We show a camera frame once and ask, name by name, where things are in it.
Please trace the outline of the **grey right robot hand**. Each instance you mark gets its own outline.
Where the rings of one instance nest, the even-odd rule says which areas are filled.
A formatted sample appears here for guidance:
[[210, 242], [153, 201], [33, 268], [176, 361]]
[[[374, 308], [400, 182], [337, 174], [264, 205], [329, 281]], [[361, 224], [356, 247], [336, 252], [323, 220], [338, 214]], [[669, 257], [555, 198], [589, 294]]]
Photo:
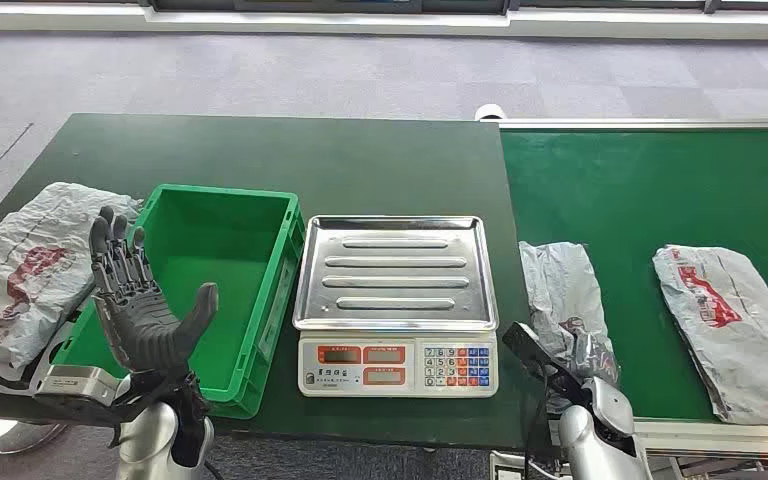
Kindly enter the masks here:
[[559, 323], [562, 330], [563, 363], [577, 377], [598, 377], [610, 385], [619, 385], [620, 367], [604, 323], [586, 322], [578, 316]]

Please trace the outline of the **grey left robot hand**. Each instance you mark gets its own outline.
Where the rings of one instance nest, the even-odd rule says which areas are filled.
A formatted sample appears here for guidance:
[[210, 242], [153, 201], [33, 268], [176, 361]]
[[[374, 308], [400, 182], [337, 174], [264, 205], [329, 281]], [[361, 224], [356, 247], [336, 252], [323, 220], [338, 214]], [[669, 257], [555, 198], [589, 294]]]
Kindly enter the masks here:
[[218, 285], [204, 283], [184, 318], [169, 308], [154, 278], [138, 227], [126, 238], [127, 218], [103, 206], [89, 232], [95, 309], [116, 361], [132, 373], [186, 370], [219, 304]]

